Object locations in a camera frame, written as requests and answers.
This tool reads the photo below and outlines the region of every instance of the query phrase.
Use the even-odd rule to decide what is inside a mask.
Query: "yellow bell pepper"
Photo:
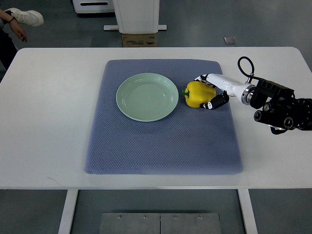
[[[200,81],[191,81],[182,93],[186,104],[193,108],[199,108],[200,104],[209,102],[216,95],[213,87]]]

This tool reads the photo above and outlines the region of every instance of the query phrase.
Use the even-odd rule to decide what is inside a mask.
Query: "table leg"
[[[238,196],[243,213],[246,234],[258,234],[248,189],[238,189]]]
[[[58,234],[70,234],[70,229],[72,227],[72,221],[73,221],[74,211],[75,211],[75,206],[76,206],[77,195],[78,195],[78,189],[69,189],[67,191]]]

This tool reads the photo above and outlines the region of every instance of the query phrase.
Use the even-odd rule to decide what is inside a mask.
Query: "metal panel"
[[[160,214],[103,213],[99,234],[160,234]]]
[[[161,214],[161,234],[221,234],[219,214]]]
[[[235,44],[237,44],[237,40],[236,40],[235,37],[224,38],[224,40],[225,40],[225,43],[227,45],[235,45]]]

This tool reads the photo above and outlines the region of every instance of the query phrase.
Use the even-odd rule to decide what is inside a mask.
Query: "plate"
[[[126,79],[116,93],[121,112],[142,122],[166,117],[175,109],[178,99],[175,84],[155,73],[141,73]]]

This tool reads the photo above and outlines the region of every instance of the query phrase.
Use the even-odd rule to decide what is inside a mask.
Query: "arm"
[[[13,17],[0,9],[0,18],[3,21],[10,22]],[[9,23],[11,30],[18,36],[21,41],[27,42],[27,36],[23,27],[14,19]]]

